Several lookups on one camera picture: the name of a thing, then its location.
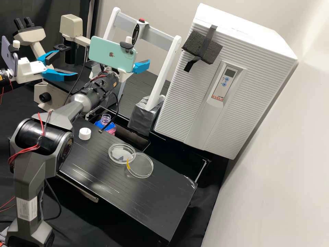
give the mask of display screen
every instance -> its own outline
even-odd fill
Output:
[[[235,71],[227,69],[225,72],[225,75],[227,75],[229,77],[234,77]]]

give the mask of white stand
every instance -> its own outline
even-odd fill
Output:
[[[138,39],[144,39],[145,41],[148,41],[149,43],[168,51],[166,59],[164,60],[163,66],[159,72],[159,76],[155,82],[155,85],[152,89],[150,98],[145,108],[145,110],[150,111],[158,104],[160,100],[160,92],[162,90],[163,84],[165,83],[168,71],[170,69],[170,66],[172,65],[182,38],[178,35],[172,37],[151,27],[148,22],[142,23],[128,15],[125,15],[118,7],[115,7],[112,11],[103,38],[112,40],[117,27],[132,33],[136,24],[140,25]],[[125,85],[125,80],[122,79],[121,81],[122,85],[120,88],[120,92],[123,91]]]

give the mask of black strap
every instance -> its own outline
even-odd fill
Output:
[[[198,51],[198,54],[191,61],[187,62],[186,66],[184,68],[184,71],[189,72],[191,70],[193,64],[195,64],[197,61],[202,59],[203,55],[205,54],[205,52],[210,44],[211,39],[216,31],[216,28],[217,28],[217,26],[211,25],[211,27],[209,28],[208,33],[206,35],[206,38],[203,41],[200,50]]]

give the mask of mint green iphone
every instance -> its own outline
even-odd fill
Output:
[[[118,43],[93,36],[90,40],[88,57],[95,62],[130,73],[134,67],[136,50],[132,48],[126,52],[126,49]]]

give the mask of robotic arm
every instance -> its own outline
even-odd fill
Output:
[[[17,218],[7,231],[8,247],[52,245],[54,233],[42,215],[44,181],[57,174],[70,153],[74,141],[74,120],[97,107],[117,83],[115,73],[91,80],[70,98],[71,102],[67,105],[51,113],[41,113],[40,118],[34,114],[16,128],[10,140],[11,153],[18,153],[34,145],[40,147],[19,154],[12,165]],[[40,121],[47,126],[44,135]]]

